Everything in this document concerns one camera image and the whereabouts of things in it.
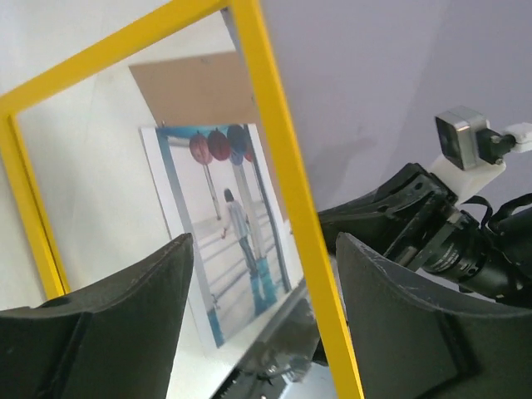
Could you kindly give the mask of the printed photo with balloons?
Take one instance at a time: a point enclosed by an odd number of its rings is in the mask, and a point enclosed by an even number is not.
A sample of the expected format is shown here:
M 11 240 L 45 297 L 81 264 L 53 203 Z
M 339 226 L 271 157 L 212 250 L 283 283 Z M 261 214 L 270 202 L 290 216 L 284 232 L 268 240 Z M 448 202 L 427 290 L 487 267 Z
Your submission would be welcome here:
M 171 237 L 193 238 L 189 294 L 212 351 L 279 306 L 302 276 L 254 124 L 144 127 Z

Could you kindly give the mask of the yellow wooden picture frame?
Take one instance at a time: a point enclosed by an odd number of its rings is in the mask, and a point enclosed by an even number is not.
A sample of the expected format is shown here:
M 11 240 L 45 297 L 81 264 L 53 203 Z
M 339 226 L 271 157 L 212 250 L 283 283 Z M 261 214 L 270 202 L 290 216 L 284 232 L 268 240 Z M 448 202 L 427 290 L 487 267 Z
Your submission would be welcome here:
M 223 9 L 230 10 L 239 35 L 337 395 L 360 398 L 363 389 L 352 339 L 268 29 L 257 1 L 168 2 L 2 96 L 2 160 L 42 286 L 49 298 L 63 295 L 69 289 L 52 227 L 18 129 L 17 115 Z

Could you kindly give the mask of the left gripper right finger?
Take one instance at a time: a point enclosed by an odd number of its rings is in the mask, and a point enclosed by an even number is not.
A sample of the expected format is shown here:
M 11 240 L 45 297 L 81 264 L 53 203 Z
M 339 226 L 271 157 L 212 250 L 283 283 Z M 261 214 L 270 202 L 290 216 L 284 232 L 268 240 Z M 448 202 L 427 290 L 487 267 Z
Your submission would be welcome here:
M 530 310 L 443 287 L 350 234 L 336 260 L 366 397 L 530 397 Z

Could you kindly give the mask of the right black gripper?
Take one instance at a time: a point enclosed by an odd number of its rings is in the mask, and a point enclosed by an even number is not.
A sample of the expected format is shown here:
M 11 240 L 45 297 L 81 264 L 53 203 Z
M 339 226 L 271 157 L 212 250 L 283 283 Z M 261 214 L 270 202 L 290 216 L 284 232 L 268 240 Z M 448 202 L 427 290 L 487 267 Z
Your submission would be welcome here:
M 408 163 L 377 190 L 321 210 L 318 219 L 329 255 L 336 255 L 338 235 L 348 233 L 385 258 L 418 270 L 421 261 L 416 257 L 443 226 L 456 200 L 435 174 Z

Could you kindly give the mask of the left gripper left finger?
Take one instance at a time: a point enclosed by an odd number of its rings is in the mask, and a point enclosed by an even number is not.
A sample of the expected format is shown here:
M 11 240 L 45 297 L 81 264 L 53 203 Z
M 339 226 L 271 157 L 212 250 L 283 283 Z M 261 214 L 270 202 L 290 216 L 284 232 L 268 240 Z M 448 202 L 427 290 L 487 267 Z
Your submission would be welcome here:
M 193 267 L 182 234 L 75 292 L 2 311 L 2 397 L 165 397 Z

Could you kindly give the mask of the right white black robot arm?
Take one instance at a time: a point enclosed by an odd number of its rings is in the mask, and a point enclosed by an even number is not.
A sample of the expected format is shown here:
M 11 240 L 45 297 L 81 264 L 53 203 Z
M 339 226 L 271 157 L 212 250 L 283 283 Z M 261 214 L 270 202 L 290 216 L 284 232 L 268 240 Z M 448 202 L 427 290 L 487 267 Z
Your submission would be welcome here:
M 530 308 L 530 195 L 497 212 L 486 199 L 470 197 L 467 204 L 485 206 L 482 220 L 457 202 L 434 174 L 409 163 L 373 192 L 322 210 L 318 218 L 331 255 L 337 236 L 347 233 L 402 267 L 457 284 L 463 293 Z

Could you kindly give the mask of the brown cardboard backing board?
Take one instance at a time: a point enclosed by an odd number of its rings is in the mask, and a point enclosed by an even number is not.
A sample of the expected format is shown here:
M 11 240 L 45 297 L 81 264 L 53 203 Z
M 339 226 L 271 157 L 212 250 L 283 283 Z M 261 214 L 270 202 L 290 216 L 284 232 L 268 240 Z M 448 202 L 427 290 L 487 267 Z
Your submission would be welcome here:
M 130 71 L 159 126 L 255 124 L 281 215 L 288 217 L 248 69 L 237 52 L 141 63 Z

